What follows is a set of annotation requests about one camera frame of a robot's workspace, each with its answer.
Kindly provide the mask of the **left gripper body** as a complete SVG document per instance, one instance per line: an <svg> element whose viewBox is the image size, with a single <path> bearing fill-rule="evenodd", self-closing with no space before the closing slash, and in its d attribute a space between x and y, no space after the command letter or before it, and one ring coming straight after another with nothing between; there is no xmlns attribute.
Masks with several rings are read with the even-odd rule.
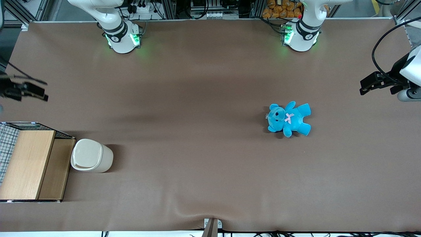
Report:
<svg viewBox="0 0 421 237"><path fill-rule="evenodd" d="M421 85L421 46L419 44L404 57L394 63L387 73L392 79L388 79L386 87L390 88L390 93L397 96L420 96Z"/></svg>

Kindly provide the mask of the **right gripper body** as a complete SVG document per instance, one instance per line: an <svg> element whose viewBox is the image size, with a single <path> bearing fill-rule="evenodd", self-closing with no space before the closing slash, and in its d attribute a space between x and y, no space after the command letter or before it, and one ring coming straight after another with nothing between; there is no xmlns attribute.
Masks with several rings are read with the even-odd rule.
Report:
<svg viewBox="0 0 421 237"><path fill-rule="evenodd" d="M16 101L22 101L22 83L14 82L14 75L1 74L0 75L0 94L1 97L10 98Z"/></svg>

